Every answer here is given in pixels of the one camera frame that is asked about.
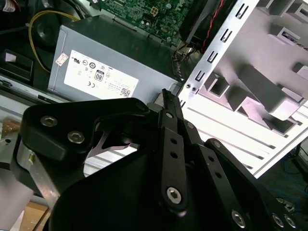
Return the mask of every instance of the slot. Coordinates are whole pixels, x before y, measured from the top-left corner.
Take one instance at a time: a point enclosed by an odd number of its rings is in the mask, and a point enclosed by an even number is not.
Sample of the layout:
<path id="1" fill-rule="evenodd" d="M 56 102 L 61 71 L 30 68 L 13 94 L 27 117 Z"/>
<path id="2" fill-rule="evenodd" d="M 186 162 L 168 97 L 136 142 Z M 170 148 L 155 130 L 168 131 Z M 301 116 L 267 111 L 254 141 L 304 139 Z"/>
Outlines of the slot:
<path id="1" fill-rule="evenodd" d="M 291 35 L 289 35 L 287 32 L 284 31 L 281 35 L 284 36 L 286 39 L 290 40 L 291 42 L 297 43 L 297 40 Z"/>
<path id="2" fill-rule="evenodd" d="M 308 17 L 308 11 L 306 11 L 305 9 L 301 9 L 300 12 L 301 12 L 304 16 Z"/>
<path id="3" fill-rule="evenodd" d="M 39 99 L 39 100 L 42 100 L 42 101 L 44 101 L 44 102 L 46 102 L 46 103 L 57 103 L 56 101 L 53 101 L 53 100 L 51 100 L 51 99 L 47 99 L 46 97 L 41 96 L 41 95 L 38 95 L 38 99 Z"/>
<path id="4" fill-rule="evenodd" d="M 232 32 L 233 31 L 229 31 L 229 29 L 227 29 L 226 32 L 221 37 L 220 41 L 222 41 L 222 42 L 228 41 L 228 39 L 229 39 L 230 35 L 232 34 Z"/>
<path id="5" fill-rule="evenodd" d="M 249 165 L 246 165 L 246 164 L 243 164 L 243 163 L 242 163 L 242 165 L 244 165 L 244 166 L 245 166 L 245 168 L 247 168 L 247 169 L 250 169 L 250 170 L 252 170 L 252 169 L 253 169 L 253 167 L 251 167 L 251 166 L 249 166 Z"/>
<path id="6" fill-rule="evenodd" d="M 207 61 L 212 64 L 214 62 L 214 60 L 216 59 L 218 53 L 215 51 L 212 51 L 212 53 L 210 54 L 210 56 L 208 57 Z"/>
<path id="7" fill-rule="evenodd" d="M 184 107 L 185 103 L 186 103 L 186 101 L 183 101 L 183 100 L 180 101 L 181 108 Z"/>
<path id="8" fill-rule="evenodd" d="M 199 71 L 198 74 L 196 75 L 196 78 L 194 78 L 194 80 L 200 82 L 202 78 L 204 77 L 204 75 L 205 75 L 204 72 L 201 74 L 201 71 Z"/>
<path id="9" fill-rule="evenodd" d="M 238 19 L 242 19 L 246 11 L 248 10 L 249 6 L 245 6 L 245 3 L 240 7 L 239 11 L 236 13 L 236 17 Z"/>

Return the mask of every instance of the sticker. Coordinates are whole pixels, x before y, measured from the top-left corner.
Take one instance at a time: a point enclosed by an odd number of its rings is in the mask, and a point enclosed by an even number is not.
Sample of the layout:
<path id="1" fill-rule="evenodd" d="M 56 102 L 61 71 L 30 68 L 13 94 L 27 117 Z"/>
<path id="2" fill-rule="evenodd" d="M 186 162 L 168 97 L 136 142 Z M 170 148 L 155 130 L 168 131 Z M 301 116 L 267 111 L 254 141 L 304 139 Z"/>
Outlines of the sticker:
<path id="1" fill-rule="evenodd" d="M 10 54 L 10 53 L 5 53 L 5 61 L 15 63 L 16 62 L 16 56 L 13 55 L 13 54 Z"/>
<path id="2" fill-rule="evenodd" d="M 14 12 L 15 9 L 16 8 L 12 0 L 5 0 L 3 12 Z"/>
<path id="3" fill-rule="evenodd" d="M 59 66 L 62 66 L 62 65 L 64 64 L 64 62 L 67 60 L 67 58 L 68 58 L 68 56 L 67 56 L 66 54 L 62 53 L 62 54 L 60 55 L 60 57 L 57 58 L 56 63 L 57 63 Z"/>
<path id="4" fill-rule="evenodd" d="M 132 97 L 138 79 L 72 50 L 64 84 L 99 99 Z"/>

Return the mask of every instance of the cable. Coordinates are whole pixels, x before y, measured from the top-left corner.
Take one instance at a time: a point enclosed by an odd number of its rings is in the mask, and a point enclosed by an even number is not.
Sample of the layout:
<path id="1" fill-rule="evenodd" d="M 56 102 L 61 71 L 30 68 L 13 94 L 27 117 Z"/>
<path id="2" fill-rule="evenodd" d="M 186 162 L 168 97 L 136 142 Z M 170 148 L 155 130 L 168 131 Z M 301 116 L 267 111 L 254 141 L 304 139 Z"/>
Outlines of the cable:
<path id="1" fill-rule="evenodd" d="M 60 12 L 60 11 L 54 11 L 54 10 L 45 10 L 45 11 L 41 11 L 41 12 L 38 12 L 36 13 L 33 18 L 30 20 L 30 23 L 29 23 L 29 29 L 28 29 L 28 36 L 29 36 L 29 41 L 30 41 L 30 45 L 31 45 L 31 49 L 34 53 L 34 56 L 35 58 L 37 59 L 39 65 L 47 72 L 51 72 L 50 69 L 42 62 L 42 60 L 39 58 L 38 56 L 38 53 L 37 51 L 35 50 L 35 46 L 34 46 L 34 43 L 33 43 L 33 38 L 32 38 L 32 26 L 33 26 L 33 23 L 35 22 L 35 20 L 37 20 L 39 17 L 45 15 L 45 14 L 49 14 L 49 13 L 56 13 L 56 14 L 59 14 L 59 15 L 62 15 L 62 16 L 65 16 L 67 18 L 70 18 L 74 21 L 78 21 L 79 19 L 70 15 L 70 14 L 67 14 L 67 13 L 64 13 L 64 12 Z"/>
<path id="2" fill-rule="evenodd" d="M 180 62 L 183 62 L 185 59 L 187 59 L 189 56 L 191 56 L 193 53 L 195 53 L 197 51 L 197 49 L 195 47 L 193 47 L 193 49 L 188 52 L 181 60 Z"/>
<path id="3" fill-rule="evenodd" d="M 224 0 L 220 0 L 219 6 L 218 6 L 217 9 L 215 10 L 214 15 L 213 15 L 212 18 L 211 18 L 210 26 L 209 26 L 209 28 L 208 28 L 208 30 L 207 30 L 206 38 L 205 38 L 204 41 L 203 41 L 203 46 L 202 46 L 202 48 L 201 48 L 201 53 L 204 53 L 204 52 L 205 52 L 205 43 L 206 43 L 207 39 L 210 37 L 210 32 L 211 32 L 212 27 L 213 27 L 213 22 L 214 22 L 215 18 L 217 17 L 219 10 L 220 10 L 221 7 L 223 6 L 223 3 L 224 3 Z"/>
<path id="4" fill-rule="evenodd" d="M 48 212 L 49 212 L 49 208 L 47 208 L 47 209 L 45 210 L 45 212 L 43 213 L 43 215 L 40 217 L 39 221 L 38 221 L 37 224 L 34 226 L 33 231 L 38 230 L 38 227 L 40 226 L 40 224 L 42 223 L 42 221 L 44 220 L 44 218 L 46 217 L 46 215 L 48 214 Z"/>
<path id="5" fill-rule="evenodd" d="M 78 17 L 80 19 L 84 19 L 85 18 L 85 15 L 82 12 L 81 8 L 78 5 L 76 5 L 76 3 L 74 1 L 72 1 L 72 0 L 64 0 L 64 2 L 66 2 L 68 5 L 70 5 L 74 9 L 74 11 L 76 11 L 76 13 L 77 13 L 77 15 L 78 15 Z"/>
<path id="6" fill-rule="evenodd" d="M 173 52 L 173 55 L 172 55 L 173 61 L 179 62 L 179 60 L 178 60 L 178 58 L 177 58 L 177 52 L 179 52 L 180 50 L 184 49 L 184 48 L 187 47 L 187 46 L 188 46 L 188 44 L 184 44 L 184 45 L 181 46 L 180 48 L 179 48 L 179 46 L 178 46 L 178 48 L 176 48 L 176 50 Z"/>

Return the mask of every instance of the metal panel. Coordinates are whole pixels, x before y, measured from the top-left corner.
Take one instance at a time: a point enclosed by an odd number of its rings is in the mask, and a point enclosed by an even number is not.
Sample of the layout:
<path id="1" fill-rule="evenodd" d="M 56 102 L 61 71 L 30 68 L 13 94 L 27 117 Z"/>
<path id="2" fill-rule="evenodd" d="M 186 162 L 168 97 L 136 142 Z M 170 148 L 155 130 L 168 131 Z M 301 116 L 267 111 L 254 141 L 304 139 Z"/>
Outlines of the metal panel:
<path id="1" fill-rule="evenodd" d="M 227 19 L 186 81 L 185 86 L 189 84 L 191 88 L 183 87 L 181 89 L 179 98 L 182 105 L 185 107 L 188 106 L 186 102 L 191 100 L 204 85 L 258 2 L 258 0 L 238 0 L 236 2 Z M 221 39 L 227 30 L 232 31 L 232 34 L 227 41 L 222 41 Z"/>
<path id="2" fill-rule="evenodd" d="M 299 122 L 282 136 L 240 113 L 197 95 L 185 109 L 185 119 L 199 130 L 201 138 L 217 138 L 243 163 L 260 177 L 298 143 L 308 136 L 308 107 L 303 105 L 292 116 Z"/>

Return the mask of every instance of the green circuit board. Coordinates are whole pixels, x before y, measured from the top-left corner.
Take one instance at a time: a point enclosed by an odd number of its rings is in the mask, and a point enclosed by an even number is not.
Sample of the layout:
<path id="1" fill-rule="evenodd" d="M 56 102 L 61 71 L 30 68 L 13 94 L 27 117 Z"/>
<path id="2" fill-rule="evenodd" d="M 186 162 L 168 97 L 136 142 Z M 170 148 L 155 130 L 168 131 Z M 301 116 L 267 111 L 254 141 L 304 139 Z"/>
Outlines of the green circuit board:
<path id="1" fill-rule="evenodd" d="M 193 0 L 99 0 L 99 6 L 133 26 L 177 46 Z"/>

